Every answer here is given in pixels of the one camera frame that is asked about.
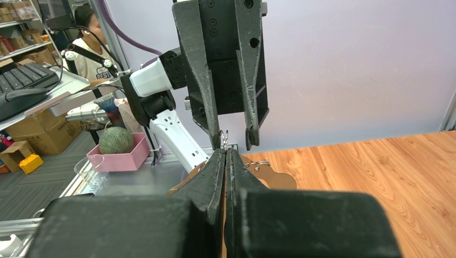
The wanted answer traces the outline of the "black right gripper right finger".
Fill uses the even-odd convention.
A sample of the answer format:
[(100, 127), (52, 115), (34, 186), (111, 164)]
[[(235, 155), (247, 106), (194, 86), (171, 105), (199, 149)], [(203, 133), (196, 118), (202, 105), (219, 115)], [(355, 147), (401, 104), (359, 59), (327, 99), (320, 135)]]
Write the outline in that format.
[(226, 154), (228, 257), (402, 257), (386, 212), (373, 196), (270, 189), (236, 150)]

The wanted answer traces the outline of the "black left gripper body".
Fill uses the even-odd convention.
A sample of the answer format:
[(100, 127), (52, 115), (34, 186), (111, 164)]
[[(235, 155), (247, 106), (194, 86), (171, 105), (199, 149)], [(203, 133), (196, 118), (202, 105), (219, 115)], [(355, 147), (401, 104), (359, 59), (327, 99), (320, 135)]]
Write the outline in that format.
[[(217, 117), (223, 114), (244, 114), (241, 81), (236, 50), (239, 49), (234, 1), (198, 1), (203, 37), (209, 69), (212, 73)], [(267, 4), (262, 1), (262, 19), (267, 14)], [(264, 74), (264, 119), (269, 108), (265, 58), (262, 51), (259, 73)]]

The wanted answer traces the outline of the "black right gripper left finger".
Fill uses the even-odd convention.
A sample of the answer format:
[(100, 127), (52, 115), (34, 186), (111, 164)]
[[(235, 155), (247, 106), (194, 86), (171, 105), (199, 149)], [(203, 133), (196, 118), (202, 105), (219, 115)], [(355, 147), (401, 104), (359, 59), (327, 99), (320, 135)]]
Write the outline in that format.
[(27, 257), (220, 257), (225, 152), (171, 194), (56, 199)]

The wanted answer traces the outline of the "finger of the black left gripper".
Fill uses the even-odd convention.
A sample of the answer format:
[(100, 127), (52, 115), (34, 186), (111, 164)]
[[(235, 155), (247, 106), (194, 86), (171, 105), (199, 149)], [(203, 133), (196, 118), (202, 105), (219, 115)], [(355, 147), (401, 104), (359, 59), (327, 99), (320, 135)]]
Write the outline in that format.
[(208, 66), (198, 1), (172, 5), (193, 121), (208, 135), (212, 149), (221, 145), (212, 73)]
[(261, 7), (262, 1), (234, 1), (247, 150), (260, 145), (260, 126), (264, 121), (264, 74), (258, 72), (262, 51)]

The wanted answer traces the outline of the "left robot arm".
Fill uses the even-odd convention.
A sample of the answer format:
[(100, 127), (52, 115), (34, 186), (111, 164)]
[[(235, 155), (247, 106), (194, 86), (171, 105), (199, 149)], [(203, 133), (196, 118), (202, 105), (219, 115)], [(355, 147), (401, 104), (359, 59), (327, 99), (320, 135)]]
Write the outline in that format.
[(228, 146), (218, 117), (243, 113), (246, 148), (260, 143), (269, 113), (262, 19), (264, 1), (175, 1), (179, 46), (122, 76), (128, 103), (147, 134), (157, 134), (187, 171), (208, 156), (181, 123), (172, 95), (187, 88), (193, 121), (213, 149)]

